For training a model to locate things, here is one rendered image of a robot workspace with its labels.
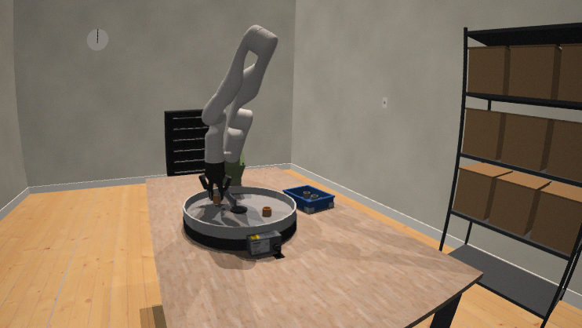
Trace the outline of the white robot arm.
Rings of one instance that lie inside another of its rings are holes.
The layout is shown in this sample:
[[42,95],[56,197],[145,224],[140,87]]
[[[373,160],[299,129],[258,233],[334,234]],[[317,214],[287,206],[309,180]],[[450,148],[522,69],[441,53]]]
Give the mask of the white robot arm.
[[[253,25],[243,36],[224,80],[202,111],[202,121],[209,126],[205,135],[205,162],[220,163],[225,160],[234,163],[240,159],[253,121],[253,113],[240,107],[258,94],[277,44],[277,36],[259,25]],[[249,50],[258,59],[244,70]],[[229,104],[231,108],[227,117],[225,108]],[[226,120],[229,129],[224,145]]]

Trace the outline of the blue crate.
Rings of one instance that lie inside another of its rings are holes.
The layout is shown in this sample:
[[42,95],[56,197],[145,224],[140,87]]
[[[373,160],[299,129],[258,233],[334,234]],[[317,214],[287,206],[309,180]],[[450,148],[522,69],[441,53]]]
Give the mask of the blue crate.
[[[310,185],[304,185],[296,188],[289,188],[282,190],[284,194],[287,194],[296,202],[296,207],[304,210],[307,213],[312,213],[317,210],[322,210],[328,207],[334,206],[333,199],[335,195],[332,195],[328,192],[322,191],[320,189],[314,188]],[[309,199],[304,199],[303,194],[304,191],[309,191],[311,195],[317,195],[318,199],[311,200],[311,196]],[[331,196],[330,196],[331,195]],[[328,197],[326,197],[328,196]],[[325,197],[325,198],[323,198]],[[321,198],[321,199],[320,199]]]

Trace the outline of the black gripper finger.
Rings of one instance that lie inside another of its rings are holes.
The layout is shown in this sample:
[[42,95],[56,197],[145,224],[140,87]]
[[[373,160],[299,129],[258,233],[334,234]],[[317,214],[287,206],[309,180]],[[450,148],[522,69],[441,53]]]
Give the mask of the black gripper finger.
[[213,176],[212,175],[209,175],[209,183],[208,184],[206,182],[206,176],[205,176],[205,174],[201,174],[198,178],[201,181],[203,188],[205,190],[209,191],[209,199],[210,199],[210,201],[212,201],[213,200],[213,184],[212,184],[212,178],[213,178]]
[[227,181],[227,182],[226,182],[224,188],[223,188],[223,181],[220,183],[219,176],[215,176],[215,178],[216,178],[216,184],[217,184],[217,187],[219,190],[219,202],[222,202],[222,200],[224,199],[224,191],[226,191],[228,189],[228,187],[231,183],[232,177],[229,177],[228,175],[225,174],[225,181]]

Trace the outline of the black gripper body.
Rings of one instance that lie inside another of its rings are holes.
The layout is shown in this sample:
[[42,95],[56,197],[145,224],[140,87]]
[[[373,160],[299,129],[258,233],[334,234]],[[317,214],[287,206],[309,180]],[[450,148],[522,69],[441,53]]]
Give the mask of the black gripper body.
[[[224,162],[220,163],[207,163],[205,162],[205,176],[209,180],[209,175],[212,175],[212,184],[216,184],[215,176],[219,176],[220,183],[225,178],[225,171],[224,171]],[[209,171],[209,172],[208,172]],[[220,171],[220,172],[219,172]]]

